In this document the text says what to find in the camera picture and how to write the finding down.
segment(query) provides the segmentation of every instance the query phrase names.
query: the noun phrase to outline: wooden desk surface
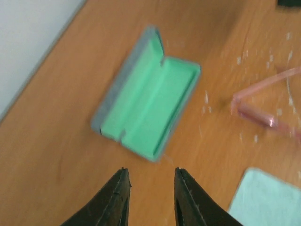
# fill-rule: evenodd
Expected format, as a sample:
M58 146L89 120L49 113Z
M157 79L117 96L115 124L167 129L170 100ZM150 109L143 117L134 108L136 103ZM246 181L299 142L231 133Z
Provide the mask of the wooden desk surface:
M274 0L88 1L0 125L0 225L58 225L121 167L129 168L129 223L137 226L174 225L177 166L224 209L248 167L301 187L300 145L231 116L229 108L235 91L273 75L275 64L301 65L300 22L300 12L276 10ZM158 163L89 125L148 24L160 28L168 55L203 66L203 78ZM285 82L270 93L275 101L256 102L298 120L301 93L295 81L290 88L296 114Z

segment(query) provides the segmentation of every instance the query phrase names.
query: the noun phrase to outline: light blue microfiber cloth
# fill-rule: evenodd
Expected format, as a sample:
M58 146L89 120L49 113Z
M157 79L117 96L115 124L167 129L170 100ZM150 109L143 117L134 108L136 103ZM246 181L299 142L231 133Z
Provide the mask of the light blue microfiber cloth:
M249 168L229 214L244 226L301 226L301 190Z

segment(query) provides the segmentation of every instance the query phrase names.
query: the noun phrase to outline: white wall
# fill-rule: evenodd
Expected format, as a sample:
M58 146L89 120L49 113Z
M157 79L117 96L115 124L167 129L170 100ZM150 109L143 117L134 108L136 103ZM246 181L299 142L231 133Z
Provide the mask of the white wall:
M0 121L85 0L0 0Z

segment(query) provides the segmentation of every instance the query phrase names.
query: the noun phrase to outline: dark object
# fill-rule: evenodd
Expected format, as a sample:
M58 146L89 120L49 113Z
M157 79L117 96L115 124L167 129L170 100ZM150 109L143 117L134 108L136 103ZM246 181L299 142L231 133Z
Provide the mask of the dark object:
M62 225L127 226L130 187L127 169L118 170L87 205ZM185 169L175 169L174 210L177 226L241 226Z
M277 4L285 7L301 7L301 0L278 0Z
M130 187L128 170L118 170L87 205L62 225L127 226Z
M185 169L175 169L174 210L177 226L241 226Z

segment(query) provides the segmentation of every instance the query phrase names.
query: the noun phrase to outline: eyeglasses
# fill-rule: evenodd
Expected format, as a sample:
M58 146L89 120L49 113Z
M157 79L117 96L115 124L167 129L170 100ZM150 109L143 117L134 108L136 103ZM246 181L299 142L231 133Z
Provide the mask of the eyeglasses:
M259 90L264 89L267 86L270 86L278 81L288 79L294 75L301 73L301 67L296 67L290 70L283 71L279 74L266 78L258 83L255 83L249 86L246 89L243 89L233 95L233 99L231 102L231 112L237 112L240 117L248 119L254 123L264 126L265 128L269 128L275 130L279 133L289 135L290 137L294 137L297 140L301 141L301 130L296 127L290 127L288 124L282 122L274 115L268 114L259 109L255 109L247 103L243 102L242 98L248 97Z

